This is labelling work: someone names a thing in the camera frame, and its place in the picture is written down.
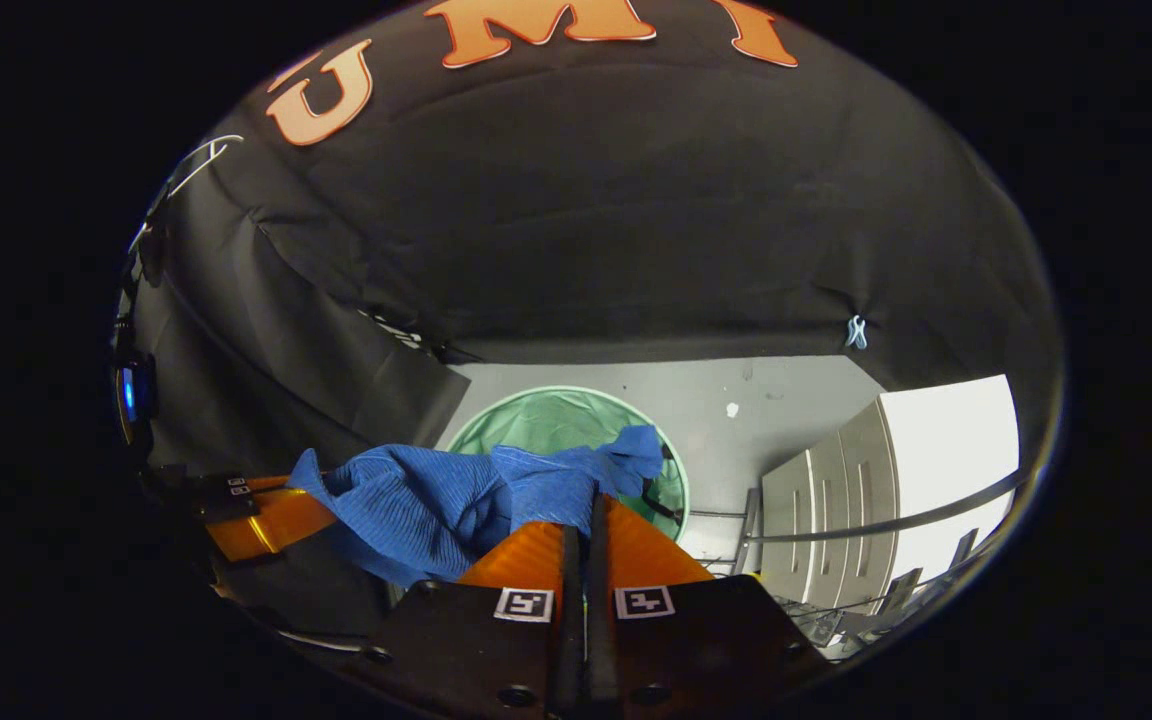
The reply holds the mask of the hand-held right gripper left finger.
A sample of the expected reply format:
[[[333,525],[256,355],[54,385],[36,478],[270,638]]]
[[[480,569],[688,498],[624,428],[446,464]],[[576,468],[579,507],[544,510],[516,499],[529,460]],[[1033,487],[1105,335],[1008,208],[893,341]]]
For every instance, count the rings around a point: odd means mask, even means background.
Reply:
[[[420,582],[366,643],[366,685],[433,719],[559,719],[585,664],[582,539],[530,523],[458,582]]]

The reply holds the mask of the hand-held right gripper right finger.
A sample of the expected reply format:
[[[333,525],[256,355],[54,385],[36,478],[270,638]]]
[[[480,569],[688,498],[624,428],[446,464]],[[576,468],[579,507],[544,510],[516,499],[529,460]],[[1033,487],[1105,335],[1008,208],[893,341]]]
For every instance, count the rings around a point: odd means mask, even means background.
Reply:
[[[714,577],[636,511],[594,498],[590,719],[763,719],[833,673],[759,579]]]

